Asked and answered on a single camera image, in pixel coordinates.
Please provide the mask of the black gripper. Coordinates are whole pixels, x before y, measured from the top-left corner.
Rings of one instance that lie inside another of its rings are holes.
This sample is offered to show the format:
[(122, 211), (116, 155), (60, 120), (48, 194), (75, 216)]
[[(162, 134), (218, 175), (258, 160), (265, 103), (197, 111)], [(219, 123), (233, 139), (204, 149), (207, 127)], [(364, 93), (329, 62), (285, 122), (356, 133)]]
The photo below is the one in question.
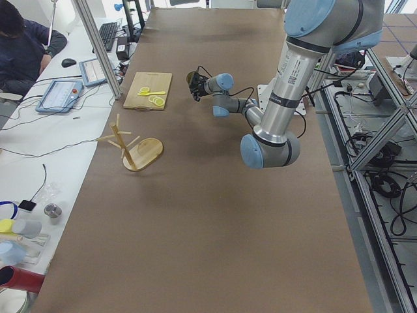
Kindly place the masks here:
[(208, 78), (199, 74), (198, 84), (192, 85), (192, 96), (195, 101), (200, 101), (200, 98), (208, 95), (205, 90), (205, 83)]

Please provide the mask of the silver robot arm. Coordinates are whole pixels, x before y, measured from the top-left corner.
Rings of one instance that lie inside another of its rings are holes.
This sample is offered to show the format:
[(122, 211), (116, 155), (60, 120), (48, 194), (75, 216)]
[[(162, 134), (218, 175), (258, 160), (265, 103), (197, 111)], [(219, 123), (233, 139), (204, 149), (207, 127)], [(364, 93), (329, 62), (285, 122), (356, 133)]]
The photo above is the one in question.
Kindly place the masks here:
[(384, 1), (291, 1), (284, 30), (287, 51), (265, 110), (248, 104), (243, 115), (252, 133), (241, 139), (245, 165), (284, 167), (300, 154), (298, 138), (288, 131), (319, 59), (329, 52), (354, 52), (376, 46), (382, 37)]
[(229, 94), (229, 90), (234, 86), (232, 75), (222, 73), (208, 78), (192, 71), (187, 75), (186, 81), (195, 101), (200, 101), (203, 96), (212, 95), (213, 116), (228, 117), (230, 113), (241, 113), (252, 128), (261, 123), (263, 111), (255, 99), (236, 98)]

